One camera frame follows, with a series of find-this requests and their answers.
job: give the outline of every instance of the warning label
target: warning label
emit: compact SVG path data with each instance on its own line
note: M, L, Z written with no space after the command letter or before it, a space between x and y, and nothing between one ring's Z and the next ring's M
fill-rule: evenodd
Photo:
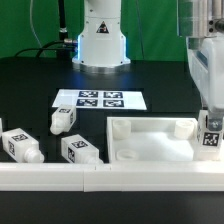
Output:
M105 22L103 21L97 30L97 33L109 33Z

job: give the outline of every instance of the black sticker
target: black sticker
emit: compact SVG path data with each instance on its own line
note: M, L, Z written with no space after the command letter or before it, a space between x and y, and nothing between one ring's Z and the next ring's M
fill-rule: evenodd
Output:
M65 113L68 114L71 110L70 109L60 109L59 113Z
M84 147L88 146L83 141L73 142L72 145L74 145L77 149L84 148Z
M97 98L98 92L97 91L79 91L79 97Z
M107 29L106 23L104 21L101 23L100 27L98 28L98 30L96 32L97 33L109 34L109 31Z
M9 152L15 156L15 148L12 142L9 141Z
M76 106L80 107L97 107L98 100L89 100L89 99L78 99Z
M73 122L73 113L71 113L70 115L70 124L72 124L72 122Z
M104 107L124 107L123 100L104 100L103 101Z
M122 92L104 92L103 93L104 98L123 98Z
M69 147L68 147L68 158L73 163L75 162L75 152L72 149L70 149Z
M219 134L205 132L203 145L205 146L218 146L219 144Z
M16 142L20 142L20 141L23 141L23 140L26 140L28 139L28 137L24 134L21 134L21 135L16 135L16 136L13 136L12 137Z

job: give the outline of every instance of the white paper sheet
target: white paper sheet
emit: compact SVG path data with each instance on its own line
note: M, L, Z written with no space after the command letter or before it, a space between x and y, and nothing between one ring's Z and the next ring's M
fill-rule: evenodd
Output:
M60 89L52 107L61 104L77 108L147 110L141 92Z

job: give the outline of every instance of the black table surface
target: black table surface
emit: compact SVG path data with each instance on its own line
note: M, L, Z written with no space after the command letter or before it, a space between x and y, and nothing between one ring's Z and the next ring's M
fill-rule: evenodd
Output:
M147 111L77 109L69 133L50 133L59 89L141 91ZM107 157L106 119L195 117L200 97L183 62L132 62L127 72L75 71L69 61L0 59L4 131L22 128L40 142L45 162L66 162L60 139L80 134ZM0 146L0 162L14 162ZM0 192L0 223L223 223L222 192Z

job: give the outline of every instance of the green backdrop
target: green backdrop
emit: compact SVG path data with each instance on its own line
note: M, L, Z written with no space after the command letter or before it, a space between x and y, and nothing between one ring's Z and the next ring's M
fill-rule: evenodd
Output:
M41 43L57 40L57 0L34 0L33 6L33 23ZM176 0L139 0L139 7L145 60L184 61L185 40L177 37L176 31ZM77 38L83 28L83 0L65 0L65 8L69 37ZM38 47L31 32L29 11L30 0L0 0L0 57ZM127 56L142 60L136 0L122 1L121 30L127 37Z

